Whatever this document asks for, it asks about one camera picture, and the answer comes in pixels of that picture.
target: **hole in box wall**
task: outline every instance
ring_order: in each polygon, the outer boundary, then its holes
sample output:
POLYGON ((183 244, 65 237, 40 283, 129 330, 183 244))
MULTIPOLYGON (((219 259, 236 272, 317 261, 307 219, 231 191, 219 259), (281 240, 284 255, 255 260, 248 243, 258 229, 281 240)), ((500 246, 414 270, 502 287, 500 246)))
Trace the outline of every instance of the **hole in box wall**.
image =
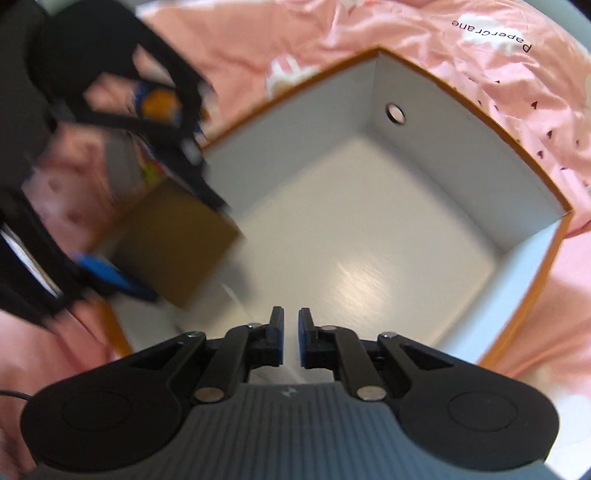
POLYGON ((397 125, 404 125, 406 123, 406 117, 402 109, 395 103, 386 104, 386 115, 389 120, 397 125))

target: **black cable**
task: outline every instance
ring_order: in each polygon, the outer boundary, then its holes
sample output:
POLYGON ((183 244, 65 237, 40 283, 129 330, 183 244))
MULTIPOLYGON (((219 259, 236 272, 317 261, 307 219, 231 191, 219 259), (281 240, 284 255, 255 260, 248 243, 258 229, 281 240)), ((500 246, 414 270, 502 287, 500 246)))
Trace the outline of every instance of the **black cable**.
POLYGON ((0 397, 14 397, 29 401, 33 396, 23 392, 17 392, 16 390, 0 390, 0 397))

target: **metal grommet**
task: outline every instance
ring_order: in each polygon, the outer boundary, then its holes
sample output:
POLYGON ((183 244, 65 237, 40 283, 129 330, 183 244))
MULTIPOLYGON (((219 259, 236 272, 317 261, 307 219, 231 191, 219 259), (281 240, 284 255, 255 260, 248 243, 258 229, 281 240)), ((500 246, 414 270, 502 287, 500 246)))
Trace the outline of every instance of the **metal grommet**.
POLYGON ((386 103, 386 116, 394 124, 404 125, 406 123, 404 112, 395 103, 386 103))
POLYGON ((357 396, 363 401, 380 401, 386 398, 386 391, 382 387, 367 385, 357 390, 357 396))
POLYGON ((200 402, 215 403, 224 398, 224 392, 216 387, 203 387, 197 390, 194 396, 200 402))

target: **black round pad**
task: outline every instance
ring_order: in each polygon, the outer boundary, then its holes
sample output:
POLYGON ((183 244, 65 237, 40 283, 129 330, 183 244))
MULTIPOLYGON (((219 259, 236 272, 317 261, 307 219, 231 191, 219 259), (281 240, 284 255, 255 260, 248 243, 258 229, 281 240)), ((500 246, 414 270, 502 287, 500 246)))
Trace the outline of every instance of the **black round pad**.
POLYGON ((429 372, 400 402, 398 418, 424 450, 455 465, 502 471, 545 459, 558 415, 537 390, 481 368, 429 372))
POLYGON ((183 409, 157 372, 103 367, 35 395, 21 431, 37 462, 103 472, 160 450, 181 426, 183 409))
POLYGON ((467 430, 496 432, 506 429, 517 417, 511 400, 492 392, 466 392, 447 406, 450 417, 467 430))

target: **pink bedsheet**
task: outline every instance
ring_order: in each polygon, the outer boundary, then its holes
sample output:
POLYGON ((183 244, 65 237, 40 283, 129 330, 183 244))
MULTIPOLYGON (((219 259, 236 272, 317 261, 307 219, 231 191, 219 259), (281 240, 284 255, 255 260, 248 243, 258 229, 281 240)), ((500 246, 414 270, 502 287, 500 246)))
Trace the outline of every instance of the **pink bedsheet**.
MULTIPOLYGON (((548 286, 496 368, 521 376, 544 365, 554 381, 591 397, 589 54, 520 0, 343 2, 347 6, 337 0, 168 3, 144 16, 213 84, 219 112, 210 130, 331 62, 377 44, 480 105, 528 149, 576 209, 548 286)), ((114 105, 121 100, 102 98, 114 105)), ((102 133, 62 128, 26 191, 64 250, 84 249, 113 212, 102 133)), ((32 393, 108 359, 100 333, 91 338, 72 319, 62 322, 58 328, 67 334, 56 336, 0 316, 0 338, 10 342, 0 348, 2 388, 32 393)), ((8 451, 18 454, 16 466, 5 472, 14 476, 15 468, 31 466, 17 432, 21 405, 0 403, 8 451)), ((2 460, 0 455, 0 472, 2 460)))

